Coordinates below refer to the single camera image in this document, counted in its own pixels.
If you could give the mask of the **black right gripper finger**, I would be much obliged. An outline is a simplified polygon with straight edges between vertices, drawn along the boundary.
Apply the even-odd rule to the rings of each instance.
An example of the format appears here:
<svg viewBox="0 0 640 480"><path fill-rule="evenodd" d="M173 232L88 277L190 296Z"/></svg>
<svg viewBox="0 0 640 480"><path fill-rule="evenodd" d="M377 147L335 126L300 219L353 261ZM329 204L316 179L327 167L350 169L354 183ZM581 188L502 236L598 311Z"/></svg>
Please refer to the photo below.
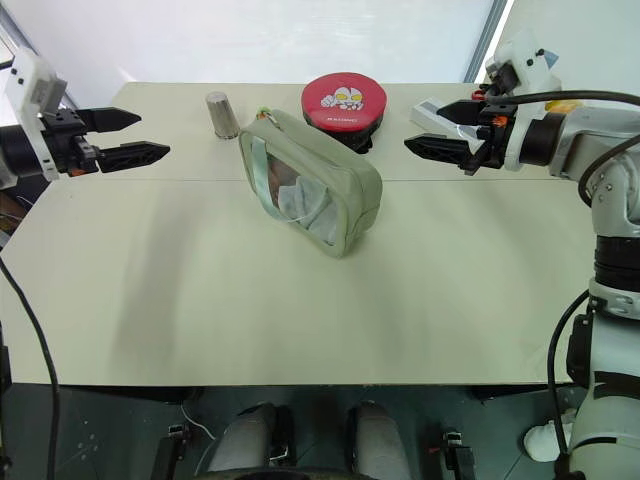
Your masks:
<svg viewBox="0 0 640 480"><path fill-rule="evenodd" d="M457 125L476 126L483 109L483 100L462 99L440 107L436 114Z"/></svg>
<svg viewBox="0 0 640 480"><path fill-rule="evenodd" d="M420 158L453 164L460 169L471 165L473 154L465 140L421 134L404 140L410 152Z"/></svg>

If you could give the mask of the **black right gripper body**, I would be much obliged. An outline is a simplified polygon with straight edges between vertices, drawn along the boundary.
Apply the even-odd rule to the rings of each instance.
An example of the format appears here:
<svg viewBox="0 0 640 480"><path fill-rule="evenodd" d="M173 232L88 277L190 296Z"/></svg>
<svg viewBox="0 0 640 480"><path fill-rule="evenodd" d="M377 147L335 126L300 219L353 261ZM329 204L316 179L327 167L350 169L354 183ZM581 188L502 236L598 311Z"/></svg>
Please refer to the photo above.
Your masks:
<svg viewBox="0 0 640 480"><path fill-rule="evenodd" d="M485 100L471 100L471 105L470 125L477 126L476 137L481 145L464 162L462 170L473 176L481 168L498 170L504 166L506 147L516 120L516 106Z"/></svg>

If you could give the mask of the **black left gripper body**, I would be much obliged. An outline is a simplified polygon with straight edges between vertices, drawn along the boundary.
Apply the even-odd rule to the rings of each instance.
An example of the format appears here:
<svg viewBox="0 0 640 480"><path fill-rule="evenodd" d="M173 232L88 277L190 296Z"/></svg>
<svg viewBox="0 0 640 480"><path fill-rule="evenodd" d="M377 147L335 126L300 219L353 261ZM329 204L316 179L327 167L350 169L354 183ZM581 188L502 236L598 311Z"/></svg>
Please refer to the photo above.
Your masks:
<svg viewBox="0 0 640 480"><path fill-rule="evenodd" d="M102 152L85 139L95 128L85 110L58 110L41 117L45 143L59 173L81 176L97 173Z"/></svg>

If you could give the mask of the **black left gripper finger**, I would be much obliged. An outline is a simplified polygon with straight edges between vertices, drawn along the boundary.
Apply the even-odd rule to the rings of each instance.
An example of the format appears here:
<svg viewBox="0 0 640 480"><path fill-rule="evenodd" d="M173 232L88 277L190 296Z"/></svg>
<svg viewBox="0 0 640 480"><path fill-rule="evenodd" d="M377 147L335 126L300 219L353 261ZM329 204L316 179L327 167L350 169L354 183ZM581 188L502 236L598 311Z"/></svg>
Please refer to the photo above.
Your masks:
<svg viewBox="0 0 640 480"><path fill-rule="evenodd" d="M140 141L104 149L98 156L103 173L113 173L151 165L170 152L170 147L154 142Z"/></svg>
<svg viewBox="0 0 640 480"><path fill-rule="evenodd" d="M116 107L82 109L79 118L88 132L96 133L120 131L142 120L141 116Z"/></svg>

